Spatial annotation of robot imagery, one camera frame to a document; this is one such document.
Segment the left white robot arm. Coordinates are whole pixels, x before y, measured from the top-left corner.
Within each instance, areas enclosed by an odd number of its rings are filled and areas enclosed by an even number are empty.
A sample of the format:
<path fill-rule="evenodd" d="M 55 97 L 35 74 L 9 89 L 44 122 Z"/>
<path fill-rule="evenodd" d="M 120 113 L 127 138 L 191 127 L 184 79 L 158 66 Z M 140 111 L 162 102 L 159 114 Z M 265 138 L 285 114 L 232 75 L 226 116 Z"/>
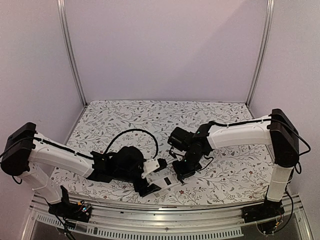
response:
<path fill-rule="evenodd" d="M 167 167 L 165 159 L 146 160 L 134 146 L 122 147 L 118 152 L 84 154 L 44 137 L 32 122 L 27 122 L 8 137 L 0 157 L 0 167 L 7 175 L 28 183 L 63 217 L 70 217 L 75 211 L 74 205 L 67 200 L 68 192 L 56 186 L 38 164 L 67 170 L 98 183 L 112 180 L 131 183 L 140 197 L 161 189 L 148 183 L 147 176 Z"/>

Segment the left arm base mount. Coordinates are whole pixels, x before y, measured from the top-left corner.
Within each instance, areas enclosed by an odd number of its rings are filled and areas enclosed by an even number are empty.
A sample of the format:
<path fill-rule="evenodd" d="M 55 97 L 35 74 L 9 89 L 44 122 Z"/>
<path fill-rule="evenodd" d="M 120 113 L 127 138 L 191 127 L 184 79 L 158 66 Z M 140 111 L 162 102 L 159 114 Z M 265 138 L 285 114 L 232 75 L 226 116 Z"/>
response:
<path fill-rule="evenodd" d="M 60 202 L 49 203 L 48 212 L 52 215 L 62 217 L 67 220 L 88 223 L 92 214 L 92 205 L 89 202 L 81 200 L 77 203 L 70 202 L 69 194 L 64 186 L 60 186 L 62 197 Z"/>

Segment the white remote control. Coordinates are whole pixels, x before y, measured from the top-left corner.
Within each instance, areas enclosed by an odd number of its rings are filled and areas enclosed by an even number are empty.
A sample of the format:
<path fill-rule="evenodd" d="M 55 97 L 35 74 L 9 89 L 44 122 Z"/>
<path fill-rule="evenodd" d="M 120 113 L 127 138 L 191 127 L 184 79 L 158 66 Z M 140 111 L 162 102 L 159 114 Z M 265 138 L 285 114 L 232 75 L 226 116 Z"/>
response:
<path fill-rule="evenodd" d="M 178 187 L 183 186 L 183 184 L 177 179 L 176 175 L 168 175 L 157 180 L 154 180 L 150 183 L 160 188 L 160 190 L 155 191 L 153 194 L 156 197 L 164 196 L 167 193 L 172 192 Z"/>

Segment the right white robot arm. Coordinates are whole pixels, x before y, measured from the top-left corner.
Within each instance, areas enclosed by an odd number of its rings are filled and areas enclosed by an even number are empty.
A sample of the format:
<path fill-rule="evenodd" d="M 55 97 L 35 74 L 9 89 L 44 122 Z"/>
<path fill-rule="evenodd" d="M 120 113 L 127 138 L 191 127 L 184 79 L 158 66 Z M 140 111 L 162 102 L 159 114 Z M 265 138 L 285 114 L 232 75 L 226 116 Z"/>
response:
<path fill-rule="evenodd" d="M 262 218 L 269 218 L 278 210 L 278 203 L 285 193 L 291 172 L 300 160 L 299 133 L 279 108 L 273 109 L 267 116 L 243 122 L 210 121 L 200 125 L 195 132 L 176 127 L 167 142 L 185 153 L 181 160 L 172 163 L 180 182 L 201 171 L 201 158 L 214 150 L 252 144 L 270 146 L 274 167 L 266 191 L 266 201 L 258 208 Z"/>

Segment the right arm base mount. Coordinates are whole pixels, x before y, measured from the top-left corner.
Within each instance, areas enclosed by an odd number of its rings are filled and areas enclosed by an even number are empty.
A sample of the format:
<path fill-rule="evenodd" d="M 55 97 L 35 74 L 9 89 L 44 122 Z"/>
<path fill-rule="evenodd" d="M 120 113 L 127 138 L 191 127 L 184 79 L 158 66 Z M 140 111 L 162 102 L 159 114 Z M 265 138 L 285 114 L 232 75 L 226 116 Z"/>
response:
<path fill-rule="evenodd" d="M 264 235 L 276 232 L 284 220 L 282 201 L 265 200 L 263 203 L 246 206 L 241 209 L 241 217 L 245 223 L 257 222 L 257 229 Z"/>

